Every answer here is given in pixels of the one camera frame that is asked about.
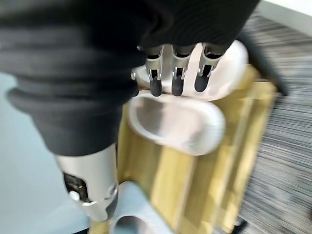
white slipper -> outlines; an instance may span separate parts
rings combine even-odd
[[[248,53],[245,46],[235,40],[220,59],[218,66],[212,71],[206,90],[199,93],[194,88],[198,72],[199,59],[202,52],[201,43],[197,44],[191,54],[188,70],[184,79],[183,96],[193,97],[205,101],[224,98],[229,95],[239,84],[246,70]],[[145,66],[135,69],[139,85],[149,88],[150,81]],[[162,68],[162,90],[171,93],[172,84],[172,47],[164,46]]]
[[[174,234],[134,182],[119,186],[118,204],[109,222],[110,234]]]
[[[225,118],[214,104],[170,94],[154,97],[149,90],[129,101],[128,122],[156,144],[194,156],[217,148],[225,128]]]

striped carpet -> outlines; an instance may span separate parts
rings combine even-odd
[[[252,15],[246,24],[283,75],[242,203],[245,234],[312,234],[312,38]]]

white wall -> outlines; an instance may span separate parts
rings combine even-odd
[[[312,0],[262,0],[260,14],[312,36]]]
[[[5,93],[14,79],[0,74],[0,233],[72,234],[89,220],[68,197],[61,172],[28,115]]]

black fabric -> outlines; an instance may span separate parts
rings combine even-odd
[[[137,45],[210,42],[226,49],[258,0],[10,0],[0,3],[0,71],[48,149],[80,156],[117,140],[137,91]]]

wooden slat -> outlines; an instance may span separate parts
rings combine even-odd
[[[91,222],[88,234],[108,234],[108,223]]]
[[[119,141],[119,181],[135,181],[164,220],[176,230],[182,218],[196,157],[143,139],[130,130],[125,116],[120,138],[127,137],[128,141]]]
[[[226,118],[226,132],[217,150],[198,157],[180,233],[188,234],[190,225],[197,234],[211,234],[229,180],[238,146],[253,103],[253,81],[257,72],[248,67],[242,85],[214,103]]]
[[[268,115],[271,112],[275,87],[268,82],[257,82],[255,83],[254,92],[253,107],[247,121],[248,128],[241,141],[222,201],[222,211],[219,214],[218,226],[227,233],[232,232],[238,215],[239,206],[253,169],[258,146],[268,121]]]

